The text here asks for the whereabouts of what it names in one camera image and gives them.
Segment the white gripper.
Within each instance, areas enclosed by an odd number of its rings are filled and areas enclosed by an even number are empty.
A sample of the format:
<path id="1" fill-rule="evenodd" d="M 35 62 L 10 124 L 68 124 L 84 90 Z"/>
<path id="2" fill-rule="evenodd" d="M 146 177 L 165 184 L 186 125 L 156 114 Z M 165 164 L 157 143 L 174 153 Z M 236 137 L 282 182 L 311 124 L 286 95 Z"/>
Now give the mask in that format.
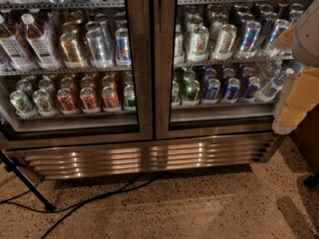
<path id="1" fill-rule="evenodd" d="M 270 45 L 271 49 L 291 50 L 299 63 L 310 66 L 297 76 L 289 75 L 275 106 L 272 129 L 289 134 L 307 113 L 319 104 L 319 0 L 314 0 L 287 30 Z"/>

